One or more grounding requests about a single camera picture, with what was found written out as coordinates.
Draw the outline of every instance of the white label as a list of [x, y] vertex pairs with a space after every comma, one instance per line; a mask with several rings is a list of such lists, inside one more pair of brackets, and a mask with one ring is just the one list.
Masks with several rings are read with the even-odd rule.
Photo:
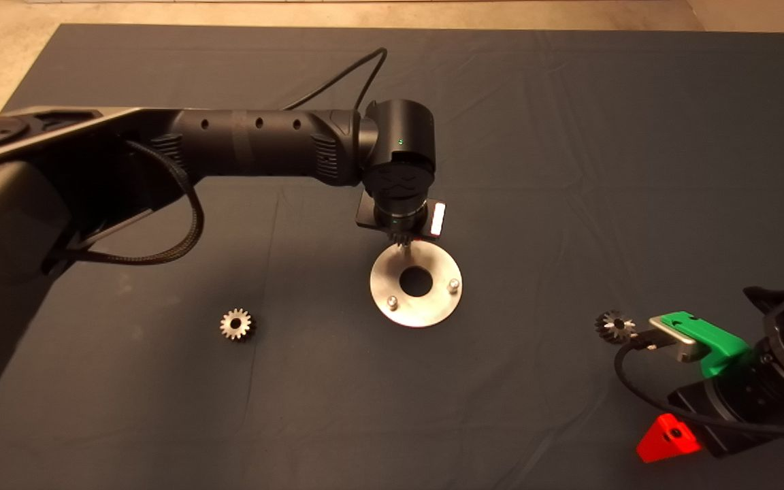
[[432, 236], [440, 236], [441, 229], [444, 227], [444, 212], [446, 211], [446, 204], [438, 202], [435, 205], [435, 215], [431, 218], [431, 234]]

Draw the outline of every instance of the floor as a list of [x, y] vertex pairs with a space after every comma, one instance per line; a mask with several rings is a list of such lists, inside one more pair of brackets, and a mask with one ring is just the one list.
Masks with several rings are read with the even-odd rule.
[[62, 22], [784, 31], [784, 0], [429, 3], [24, 3], [0, 0], [0, 109]]

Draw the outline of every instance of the black cylinder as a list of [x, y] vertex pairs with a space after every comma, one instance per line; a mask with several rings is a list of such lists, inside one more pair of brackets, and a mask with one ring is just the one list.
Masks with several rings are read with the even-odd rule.
[[784, 425], [784, 368], [762, 339], [713, 379], [716, 393], [740, 421]]
[[356, 111], [186, 110], [170, 131], [182, 136], [184, 164], [202, 176], [310, 176], [354, 186], [359, 123]]
[[362, 168], [362, 182], [384, 221], [422, 211], [435, 180], [435, 121], [412, 100], [371, 103], [365, 117], [377, 139]]

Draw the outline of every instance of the round metal plate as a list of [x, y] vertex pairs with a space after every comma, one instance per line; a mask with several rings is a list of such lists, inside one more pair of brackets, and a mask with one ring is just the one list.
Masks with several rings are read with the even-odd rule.
[[[422, 267], [431, 275], [431, 289], [422, 297], [411, 297], [401, 287], [401, 274], [410, 267]], [[377, 308], [406, 327], [429, 327], [444, 320], [457, 307], [461, 288], [458, 264], [443, 248], [429, 242], [412, 242], [410, 247], [392, 245], [371, 269], [371, 295]]]

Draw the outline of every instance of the gear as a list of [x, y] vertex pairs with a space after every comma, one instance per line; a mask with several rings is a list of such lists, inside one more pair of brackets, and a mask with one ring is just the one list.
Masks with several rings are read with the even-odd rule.
[[595, 331], [610, 344], [623, 344], [632, 337], [637, 337], [637, 325], [634, 320], [618, 310], [610, 310], [601, 314], [595, 321]]
[[401, 245], [402, 247], [410, 247], [410, 243], [413, 242], [413, 235], [411, 235], [410, 233], [389, 232], [389, 239], [392, 242], [395, 242], [395, 245]]
[[229, 311], [220, 322], [220, 331], [229, 340], [242, 340], [253, 331], [252, 317], [240, 308]]

